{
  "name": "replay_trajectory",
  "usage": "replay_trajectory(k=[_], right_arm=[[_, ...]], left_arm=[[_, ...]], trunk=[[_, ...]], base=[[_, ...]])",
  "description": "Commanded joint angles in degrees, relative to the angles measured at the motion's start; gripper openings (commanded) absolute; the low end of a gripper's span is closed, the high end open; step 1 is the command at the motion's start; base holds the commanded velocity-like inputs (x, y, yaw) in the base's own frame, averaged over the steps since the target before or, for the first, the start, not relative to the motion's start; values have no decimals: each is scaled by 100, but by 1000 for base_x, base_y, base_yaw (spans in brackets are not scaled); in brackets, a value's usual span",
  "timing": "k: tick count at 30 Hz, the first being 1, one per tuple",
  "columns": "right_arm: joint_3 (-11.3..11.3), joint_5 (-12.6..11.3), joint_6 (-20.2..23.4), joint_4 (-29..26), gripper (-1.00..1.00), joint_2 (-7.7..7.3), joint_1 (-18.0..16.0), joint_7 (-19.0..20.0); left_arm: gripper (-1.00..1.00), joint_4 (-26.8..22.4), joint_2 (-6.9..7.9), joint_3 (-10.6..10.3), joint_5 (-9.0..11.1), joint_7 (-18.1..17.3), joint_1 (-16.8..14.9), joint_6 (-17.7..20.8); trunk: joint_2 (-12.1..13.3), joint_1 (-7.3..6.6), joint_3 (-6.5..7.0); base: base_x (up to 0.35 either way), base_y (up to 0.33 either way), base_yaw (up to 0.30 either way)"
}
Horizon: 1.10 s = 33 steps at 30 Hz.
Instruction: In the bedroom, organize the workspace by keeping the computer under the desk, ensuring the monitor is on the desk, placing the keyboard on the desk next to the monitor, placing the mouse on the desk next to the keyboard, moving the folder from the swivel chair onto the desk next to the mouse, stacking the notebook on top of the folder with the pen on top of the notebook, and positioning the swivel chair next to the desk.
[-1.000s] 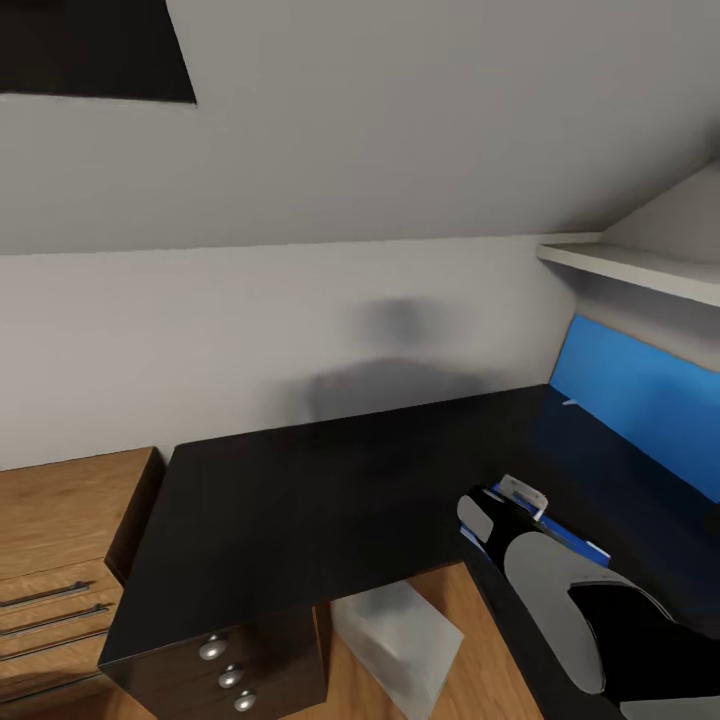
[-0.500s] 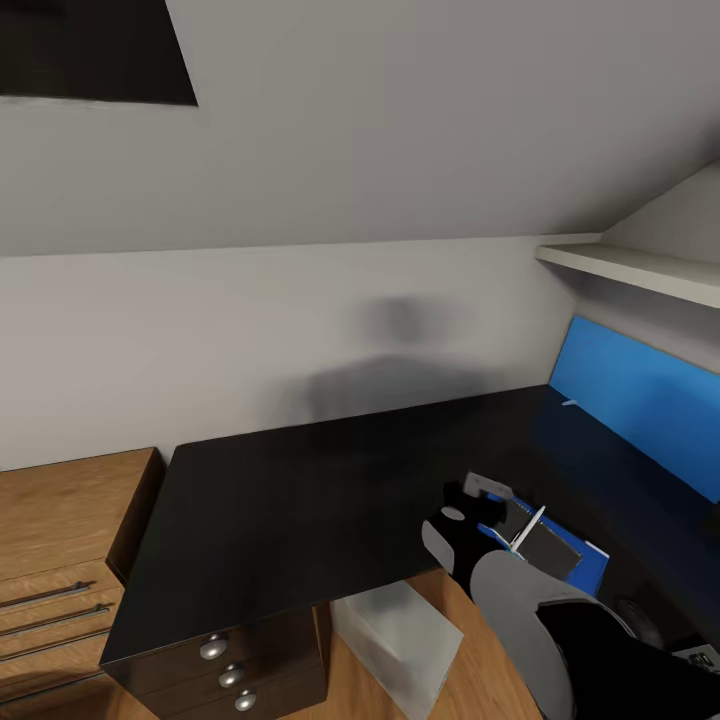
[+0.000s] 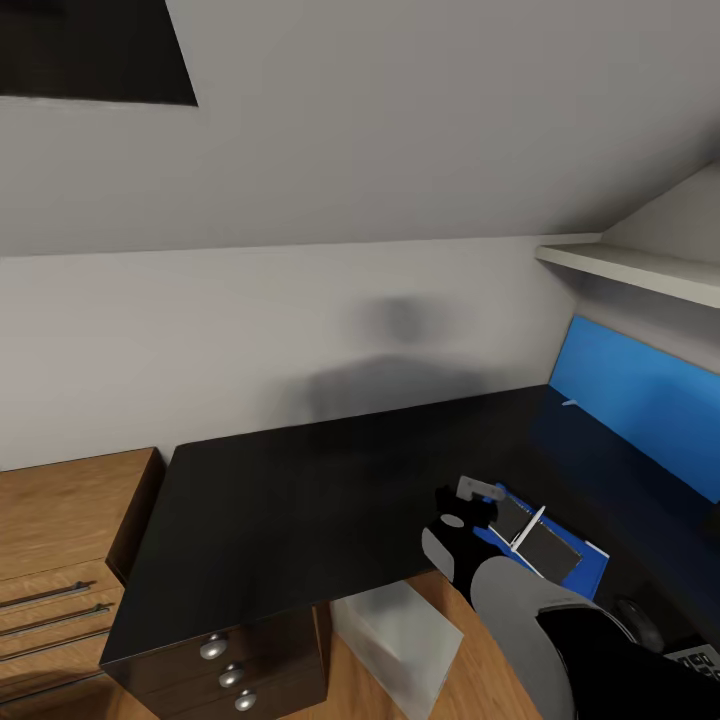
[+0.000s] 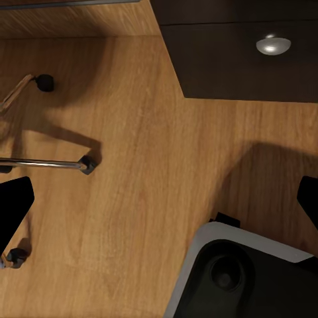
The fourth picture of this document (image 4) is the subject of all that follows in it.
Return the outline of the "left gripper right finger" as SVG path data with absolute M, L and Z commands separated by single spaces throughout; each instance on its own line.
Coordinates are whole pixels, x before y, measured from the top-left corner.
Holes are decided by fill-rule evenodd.
M 318 229 L 318 179 L 302 176 L 297 193 L 298 203 Z

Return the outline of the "swivel chair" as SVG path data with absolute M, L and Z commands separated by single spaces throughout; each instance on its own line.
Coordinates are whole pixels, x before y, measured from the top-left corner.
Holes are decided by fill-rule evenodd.
M 0 120 L 5 116 L 7 111 L 13 106 L 13 103 L 19 95 L 25 90 L 25 87 L 35 81 L 37 87 L 41 91 L 51 92 L 54 90 L 54 77 L 47 74 L 35 76 L 28 73 L 24 78 L 12 89 L 9 94 L 0 101 Z M 53 160 L 30 160 L 21 158 L 0 158 L 0 173 L 8 174 L 13 166 L 26 166 L 35 168 L 59 168 L 59 169 L 73 169 L 81 170 L 84 174 L 88 175 L 96 169 L 97 162 L 89 156 L 84 156 L 80 161 L 53 161 Z M 7 256 L 5 253 L 0 255 L 0 268 L 20 268 L 23 260 L 27 257 L 27 253 L 21 248 L 10 249 Z

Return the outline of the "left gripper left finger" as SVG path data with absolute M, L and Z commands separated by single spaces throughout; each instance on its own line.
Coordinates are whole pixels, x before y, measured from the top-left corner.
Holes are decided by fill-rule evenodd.
M 0 255 L 34 202 L 28 176 L 0 184 Z

